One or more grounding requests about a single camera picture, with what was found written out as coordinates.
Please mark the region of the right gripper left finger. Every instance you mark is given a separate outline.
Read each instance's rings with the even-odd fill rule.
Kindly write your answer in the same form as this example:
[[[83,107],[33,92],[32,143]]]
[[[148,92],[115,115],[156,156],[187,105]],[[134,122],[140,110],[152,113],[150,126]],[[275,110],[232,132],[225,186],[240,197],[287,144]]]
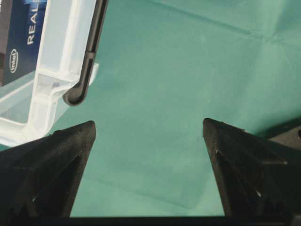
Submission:
[[[70,216],[95,138],[87,121],[1,151],[1,217]]]

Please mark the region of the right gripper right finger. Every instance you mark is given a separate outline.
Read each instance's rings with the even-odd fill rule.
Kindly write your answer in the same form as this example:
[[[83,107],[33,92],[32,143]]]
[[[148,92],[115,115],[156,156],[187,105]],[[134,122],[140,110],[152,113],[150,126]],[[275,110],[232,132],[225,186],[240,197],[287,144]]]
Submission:
[[[300,216],[301,150],[211,118],[202,133],[226,216]]]

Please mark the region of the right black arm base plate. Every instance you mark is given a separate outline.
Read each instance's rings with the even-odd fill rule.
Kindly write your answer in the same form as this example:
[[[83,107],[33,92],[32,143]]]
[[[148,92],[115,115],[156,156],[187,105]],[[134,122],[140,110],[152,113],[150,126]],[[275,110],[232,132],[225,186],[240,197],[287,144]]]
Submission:
[[[276,125],[266,133],[267,139],[291,147],[301,149],[301,119],[294,119]]]

